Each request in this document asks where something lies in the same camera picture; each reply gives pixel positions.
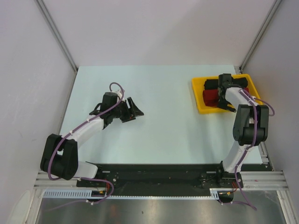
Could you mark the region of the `red t shirt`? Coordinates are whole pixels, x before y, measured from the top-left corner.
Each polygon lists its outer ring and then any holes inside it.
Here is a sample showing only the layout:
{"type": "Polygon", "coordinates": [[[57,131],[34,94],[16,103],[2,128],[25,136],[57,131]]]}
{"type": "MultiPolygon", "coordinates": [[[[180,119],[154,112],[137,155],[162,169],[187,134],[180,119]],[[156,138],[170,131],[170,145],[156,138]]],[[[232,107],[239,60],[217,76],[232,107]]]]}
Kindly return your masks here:
{"type": "MultiPolygon", "coordinates": [[[[216,90],[203,90],[202,99],[198,103],[198,109],[211,110],[220,109],[217,107],[218,96],[216,97],[216,90]]],[[[246,96],[243,89],[240,87],[232,87],[227,89],[225,98],[233,107],[238,110],[241,105],[250,105],[250,98],[246,96]]]]}

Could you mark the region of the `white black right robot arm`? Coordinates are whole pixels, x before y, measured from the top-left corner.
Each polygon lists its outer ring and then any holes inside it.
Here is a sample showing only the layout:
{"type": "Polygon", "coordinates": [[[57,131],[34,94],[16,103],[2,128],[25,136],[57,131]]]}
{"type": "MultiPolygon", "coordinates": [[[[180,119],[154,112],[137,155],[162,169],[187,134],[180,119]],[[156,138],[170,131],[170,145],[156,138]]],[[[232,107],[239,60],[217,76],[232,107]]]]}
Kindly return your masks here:
{"type": "Polygon", "coordinates": [[[232,183],[241,183],[239,174],[244,159],[253,147],[266,141],[269,127],[269,108],[258,104],[256,97],[240,85],[234,83],[231,74],[221,74],[218,78],[218,107],[235,112],[233,125],[234,143],[221,161],[216,171],[215,181],[220,187],[228,187],[232,183]]]}

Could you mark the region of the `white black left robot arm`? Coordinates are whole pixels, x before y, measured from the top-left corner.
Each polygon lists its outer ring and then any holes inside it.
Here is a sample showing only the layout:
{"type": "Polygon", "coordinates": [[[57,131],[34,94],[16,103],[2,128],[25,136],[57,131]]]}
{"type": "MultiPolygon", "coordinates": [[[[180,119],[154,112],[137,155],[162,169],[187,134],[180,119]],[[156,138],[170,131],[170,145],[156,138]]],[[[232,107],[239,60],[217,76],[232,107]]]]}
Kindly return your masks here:
{"type": "Polygon", "coordinates": [[[103,174],[98,172],[97,165],[79,161],[79,148],[114,119],[125,123],[143,115],[131,97],[124,99],[120,91],[106,92],[102,102],[89,113],[85,122],[64,136],[51,134],[47,137],[40,169],[47,172],[51,180],[70,180],[77,177],[87,178],[92,186],[101,185],[103,174]]]}

